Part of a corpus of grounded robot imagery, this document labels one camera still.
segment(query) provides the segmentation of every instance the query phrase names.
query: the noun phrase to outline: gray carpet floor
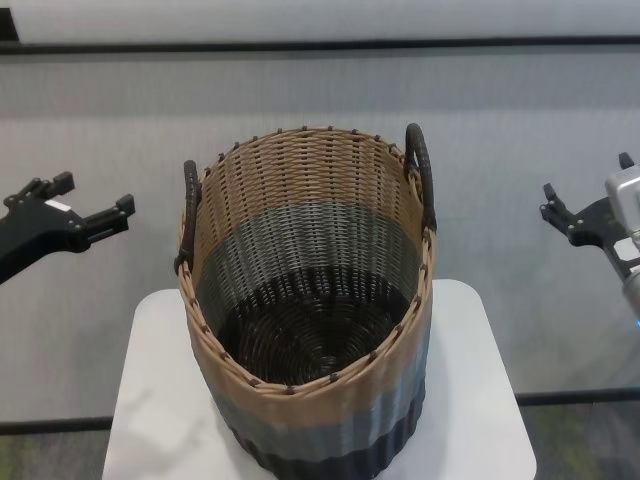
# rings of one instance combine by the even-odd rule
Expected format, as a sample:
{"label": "gray carpet floor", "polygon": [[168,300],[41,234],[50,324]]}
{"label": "gray carpet floor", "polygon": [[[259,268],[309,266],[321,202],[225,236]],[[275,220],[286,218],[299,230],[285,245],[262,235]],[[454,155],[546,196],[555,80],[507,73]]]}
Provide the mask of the gray carpet floor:
{"label": "gray carpet floor", "polygon": [[[521,412],[537,480],[640,479],[640,402]],[[108,442],[107,431],[0,436],[0,480],[98,480]]]}

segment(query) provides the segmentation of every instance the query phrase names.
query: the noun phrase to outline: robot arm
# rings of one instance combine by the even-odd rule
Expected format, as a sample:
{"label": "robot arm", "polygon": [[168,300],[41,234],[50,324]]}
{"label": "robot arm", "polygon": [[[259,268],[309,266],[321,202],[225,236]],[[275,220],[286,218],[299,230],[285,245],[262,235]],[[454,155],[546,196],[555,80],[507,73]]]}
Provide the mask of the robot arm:
{"label": "robot arm", "polygon": [[574,214],[548,183],[544,186],[547,203],[540,206],[540,213],[571,245],[593,245],[604,251],[622,280],[624,295],[640,318],[640,253],[626,260],[616,249],[618,242],[629,237],[640,248],[640,166],[626,153],[619,156],[619,162],[622,170],[605,182],[608,197]]}
{"label": "robot arm", "polygon": [[9,213],[0,219],[0,284],[53,252],[79,253],[92,243],[128,230],[135,212],[133,196],[125,195],[114,207],[82,218],[71,207],[53,200],[75,187],[64,172],[53,179],[33,179],[4,200]]}

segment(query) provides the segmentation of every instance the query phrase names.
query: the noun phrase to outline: basket rim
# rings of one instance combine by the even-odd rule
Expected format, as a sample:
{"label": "basket rim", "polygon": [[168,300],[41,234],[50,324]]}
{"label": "basket rim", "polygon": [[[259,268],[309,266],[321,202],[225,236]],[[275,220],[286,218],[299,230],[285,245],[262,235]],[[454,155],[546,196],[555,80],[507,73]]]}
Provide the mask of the basket rim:
{"label": "basket rim", "polygon": [[[297,133],[301,131],[333,131],[337,134],[343,133],[353,135],[354,133],[357,133],[359,135],[365,135],[374,139],[375,141],[386,143],[389,147],[389,153],[391,153],[392,156],[398,162],[400,162],[401,165],[403,164],[404,154],[398,149],[395,144],[384,142],[384,140],[382,140],[379,135],[376,135],[374,137],[357,130],[334,129],[333,127],[312,129],[302,127],[300,129],[292,130],[278,129],[277,132],[267,134],[260,138],[253,137],[251,140],[242,144],[236,143],[227,154],[220,154],[220,161],[224,160],[225,156],[230,154],[231,152],[237,151],[239,148],[251,144],[256,140],[278,135],[291,134],[294,132]],[[202,181],[204,177],[208,176],[210,171],[210,168],[205,169],[200,175],[200,180]],[[413,167],[410,168],[408,183],[413,197],[415,198],[415,200],[420,202],[420,204],[422,204],[422,185],[419,181],[419,175]],[[182,241],[182,237],[184,234],[184,220],[185,212],[183,210],[178,232],[178,244],[180,244],[180,242]],[[292,398],[301,397],[311,398],[320,393],[325,393],[335,388],[339,388],[340,386],[346,385],[350,381],[367,374],[367,372],[376,368],[376,366],[380,364],[380,362],[386,355],[392,353],[395,350],[395,347],[397,346],[399,340],[401,340],[404,336],[410,335],[412,333],[412,331],[414,330],[413,327],[416,327],[418,319],[421,318],[422,310],[425,303],[427,303],[426,300],[429,299],[432,295],[435,250],[436,234],[433,230],[424,228],[422,230],[421,242],[421,266],[419,268],[419,272],[416,272],[419,274],[419,278],[415,295],[411,300],[402,320],[393,328],[389,335],[380,343],[380,345],[378,345],[378,347],[371,354],[361,357],[360,359],[356,360],[355,362],[351,363],[338,372],[334,372],[330,375],[317,378],[311,382],[295,386],[265,382],[264,380],[253,375],[244,367],[242,367],[235,361],[235,359],[233,359],[233,357],[231,357],[229,353],[226,352],[220,341],[213,335],[205,321],[204,315],[195,296],[195,289],[193,287],[191,271],[187,262],[181,263],[178,267],[178,283],[180,293],[187,310],[187,321],[193,323],[193,326],[195,327],[194,331],[202,340],[203,345],[206,347],[207,353],[209,354],[211,359],[213,359],[214,362],[218,365],[218,367],[221,368],[221,370],[225,373],[225,376],[229,380],[233,381],[238,386],[246,389],[247,391],[250,391],[254,394],[260,393],[261,395],[264,395],[265,397],[273,400],[289,400]]]}

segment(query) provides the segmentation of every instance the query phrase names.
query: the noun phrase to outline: gray fabric backdrop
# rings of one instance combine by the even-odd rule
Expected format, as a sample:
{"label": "gray fabric backdrop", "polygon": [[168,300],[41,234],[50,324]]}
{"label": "gray fabric backdrop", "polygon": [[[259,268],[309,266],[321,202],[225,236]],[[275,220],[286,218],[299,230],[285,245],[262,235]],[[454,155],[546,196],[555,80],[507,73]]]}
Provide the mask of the gray fabric backdrop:
{"label": "gray fabric backdrop", "polygon": [[437,276],[480,293],[517,392],[640,386],[606,258],[538,213],[545,182],[577,209],[620,151],[640,159],[639,86],[625,47],[0,59],[0,194],[68,169],[80,213],[126,192],[138,208],[129,232],[0,288],[0,421],[111,414],[134,308],[176,284],[182,162],[302,124],[399,144],[422,125]]}

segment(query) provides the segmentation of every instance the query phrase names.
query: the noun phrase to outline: gray wicker band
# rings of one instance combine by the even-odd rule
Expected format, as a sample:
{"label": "gray wicker band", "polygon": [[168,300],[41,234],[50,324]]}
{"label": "gray wicker band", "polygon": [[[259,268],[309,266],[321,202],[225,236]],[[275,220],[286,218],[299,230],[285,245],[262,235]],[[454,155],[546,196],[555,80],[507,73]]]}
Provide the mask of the gray wicker band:
{"label": "gray wicker band", "polygon": [[419,255],[402,227],[376,211],[330,202],[294,204],[266,210],[231,232],[205,260],[196,297],[214,334],[238,302],[297,268],[370,272],[411,301]]}
{"label": "gray wicker band", "polygon": [[234,430],[242,432],[242,437],[261,452],[282,459],[310,462],[342,457],[368,449],[405,417],[425,380],[429,327],[415,358],[407,365],[394,389],[378,396],[369,409],[356,412],[338,425],[312,428],[269,425],[238,408],[211,385],[209,390],[225,421]]}

